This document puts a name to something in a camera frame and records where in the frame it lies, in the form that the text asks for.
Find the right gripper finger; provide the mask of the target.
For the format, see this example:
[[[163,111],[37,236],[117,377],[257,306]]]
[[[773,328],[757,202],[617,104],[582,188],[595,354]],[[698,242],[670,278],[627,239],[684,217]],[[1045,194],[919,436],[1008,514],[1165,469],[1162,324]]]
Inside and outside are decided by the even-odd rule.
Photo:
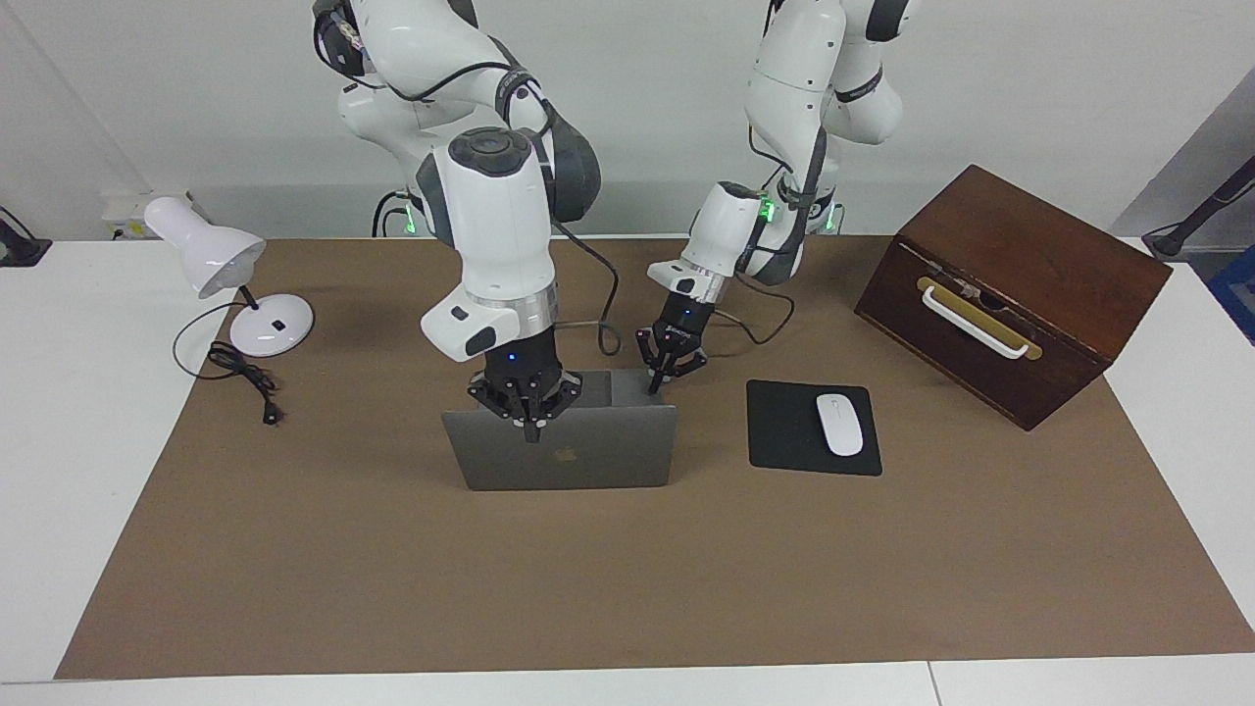
[[[538,441],[543,429],[574,406],[580,396],[581,376],[560,375],[555,387],[546,396],[538,398],[536,410],[533,410],[533,441]]]
[[[520,390],[515,379],[507,377],[498,385],[489,377],[472,377],[468,393],[479,406],[487,408],[498,419],[522,430],[525,441],[536,441],[536,406],[530,390]]]

